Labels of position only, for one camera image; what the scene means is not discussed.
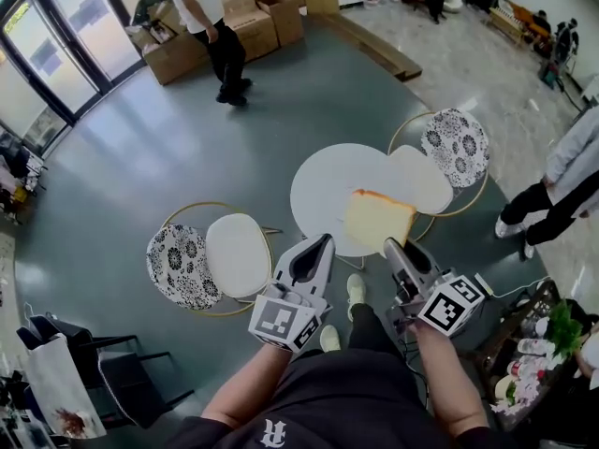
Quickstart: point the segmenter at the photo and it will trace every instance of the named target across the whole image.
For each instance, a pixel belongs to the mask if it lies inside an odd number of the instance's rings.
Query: black shoe
[[[219,94],[216,97],[218,103],[228,103],[232,107],[245,107],[247,100],[240,94]]]
[[[250,79],[241,79],[241,81],[240,81],[240,93],[243,93],[243,92],[247,91],[253,84],[254,84],[254,82],[251,81]]]

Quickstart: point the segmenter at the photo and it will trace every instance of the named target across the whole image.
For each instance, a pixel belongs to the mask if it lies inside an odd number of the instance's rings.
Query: slice of bread
[[[345,234],[385,256],[383,245],[394,238],[403,246],[416,208],[374,191],[356,190],[345,212]]]

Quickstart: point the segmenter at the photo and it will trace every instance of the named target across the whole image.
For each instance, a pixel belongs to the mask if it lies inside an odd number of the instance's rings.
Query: white sneaker
[[[347,280],[347,294],[349,295],[349,308],[347,308],[347,317],[350,321],[354,321],[352,316],[352,307],[355,304],[363,304],[366,302],[366,283],[356,273],[352,274]]]
[[[522,229],[522,224],[505,224],[500,216],[495,223],[495,236],[499,239],[509,238],[520,233]]]
[[[534,246],[528,244],[528,241],[524,239],[524,258],[533,259],[534,256]]]
[[[326,325],[320,332],[320,347],[325,353],[341,351],[341,341],[335,326]]]

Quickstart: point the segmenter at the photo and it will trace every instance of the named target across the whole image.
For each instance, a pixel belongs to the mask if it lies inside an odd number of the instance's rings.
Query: door frame
[[[41,12],[40,17],[51,27],[49,28],[51,35],[58,39],[60,45],[66,47],[66,51],[69,53],[68,56],[72,57],[74,64],[79,70],[82,70],[82,75],[98,89],[95,96],[86,102],[80,109],[73,112],[30,67],[23,58],[21,52],[15,47],[4,32],[4,27],[10,20],[10,17],[25,3],[25,1],[26,0],[4,0],[0,5],[0,49],[2,49],[9,61],[15,66],[17,71],[21,73],[25,81],[33,88],[33,90],[65,121],[66,127],[73,127],[75,123],[99,103],[102,98],[114,90],[123,81],[127,80],[141,68],[146,66],[141,55],[141,50],[134,46],[139,54],[139,61],[127,68],[115,79],[109,80],[104,71],[95,63],[94,59],[88,55],[65,18],[60,14],[60,11],[53,0],[34,0],[34,8],[32,8],[32,10]],[[125,28],[129,24],[131,17],[124,6],[123,1],[108,0],[108,4],[121,23],[121,26]],[[10,128],[7,128],[7,130],[13,135],[16,135]],[[62,135],[64,130],[65,129],[63,128],[59,131],[56,136],[46,144],[46,147],[41,152],[44,153],[48,148],[51,148],[53,142]],[[29,149],[41,156],[41,154],[39,154],[40,152],[35,151],[32,148]]]

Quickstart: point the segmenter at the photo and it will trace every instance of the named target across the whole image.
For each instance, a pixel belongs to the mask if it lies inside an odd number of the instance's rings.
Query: white jacket
[[[546,175],[555,186],[548,196],[555,205],[583,181],[599,171],[599,107],[587,111],[549,155]],[[599,191],[585,201],[573,217],[599,209]]]

